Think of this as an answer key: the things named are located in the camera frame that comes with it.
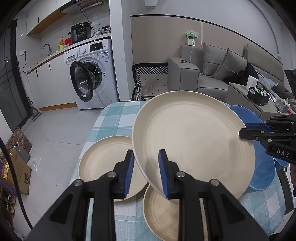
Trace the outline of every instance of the screw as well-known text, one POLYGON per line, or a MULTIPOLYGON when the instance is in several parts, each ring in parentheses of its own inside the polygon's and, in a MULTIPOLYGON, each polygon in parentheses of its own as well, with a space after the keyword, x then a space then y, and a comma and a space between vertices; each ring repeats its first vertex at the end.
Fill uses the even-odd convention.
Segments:
POLYGON ((176 174, 177 174, 177 177, 185 177, 185 172, 178 171, 176 174))
POLYGON ((107 173, 108 177, 115 177, 116 176, 116 172, 108 172, 107 173))
POLYGON ((78 186, 81 186, 83 183, 83 181, 81 179, 77 179, 74 181, 74 186, 78 187, 78 186))
POLYGON ((217 179, 212 179, 211 184, 212 184, 212 186, 218 186, 220 184, 220 182, 217 179))

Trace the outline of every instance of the black box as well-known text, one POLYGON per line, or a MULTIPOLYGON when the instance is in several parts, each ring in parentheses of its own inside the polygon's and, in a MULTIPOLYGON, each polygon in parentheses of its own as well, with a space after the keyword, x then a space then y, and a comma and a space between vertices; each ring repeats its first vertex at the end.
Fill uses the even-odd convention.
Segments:
POLYGON ((269 101, 269 95, 262 96, 255 91, 255 87, 250 87, 247 97, 258 106, 267 105, 269 101))

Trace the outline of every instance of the large beige plate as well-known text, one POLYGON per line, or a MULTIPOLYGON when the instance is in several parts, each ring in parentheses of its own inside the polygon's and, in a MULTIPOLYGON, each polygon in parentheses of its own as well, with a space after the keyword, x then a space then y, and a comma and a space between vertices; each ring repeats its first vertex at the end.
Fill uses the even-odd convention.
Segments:
MULTIPOLYGON (((205 240, 207 240, 207 225, 202 201, 201 207, 204 237, 205 240)), ((152 233, 161 240, 178 240, 179 205, 165 199, 150 185, 148 186, 143 199, 143 214, 146 224, 152 233)))
POLYGON ((195 179, 218 179, 239 198, 252 179, 255 150, 241 140, 241 119, 220 101, 191 91, 172 91, 149 100, 138 112, 132 130, 136 162, 161 195, 158 151, 195 179))
MULTIPOLYGON (((132 149, 130 137, 111 136, 97 141, 81 158, 78 169, 79 178, 88 182, 112 171, 117 162, 124 160, 128 149, 132 149)), ((135 163, 130 190, 126 198, 136 195, 146 184, 146 179, 135 163)))

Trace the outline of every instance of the checkered tablecloth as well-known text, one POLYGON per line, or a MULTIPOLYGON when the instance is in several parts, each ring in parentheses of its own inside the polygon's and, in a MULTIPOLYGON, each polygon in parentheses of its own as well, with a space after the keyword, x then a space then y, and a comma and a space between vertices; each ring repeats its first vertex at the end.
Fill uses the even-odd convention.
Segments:
MULTIPOLYGON (((78 166, 85 151, 96 141, 116 135, 131 137, 132 125, 137 112, 145 101, 113 103, 104 108, 95 122, 79 156, 71 182, 78 178, 78 166)), ((159 240, 145 223, 142 201, 145 190, 127 201, 114 204, 117 240, 159 240)), ((254 217, 268 235, 271 235, 281 224, 285 213, 283 190, 276 174, 272 185, 265 191, 247 190, 239 202, 254 217)), ((91 201, 88 215, 86 240, 90 240, 91 201)))

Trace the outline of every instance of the red object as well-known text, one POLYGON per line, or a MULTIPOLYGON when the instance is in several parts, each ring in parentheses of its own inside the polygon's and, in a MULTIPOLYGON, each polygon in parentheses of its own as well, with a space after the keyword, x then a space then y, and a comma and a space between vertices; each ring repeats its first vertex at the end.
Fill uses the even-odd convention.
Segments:
POLYGON ((71 38, 67 38, 67 39, 65 39, 65 45, 66 45, 66 44, 70 44, 70 43, 72 43, 71 38))

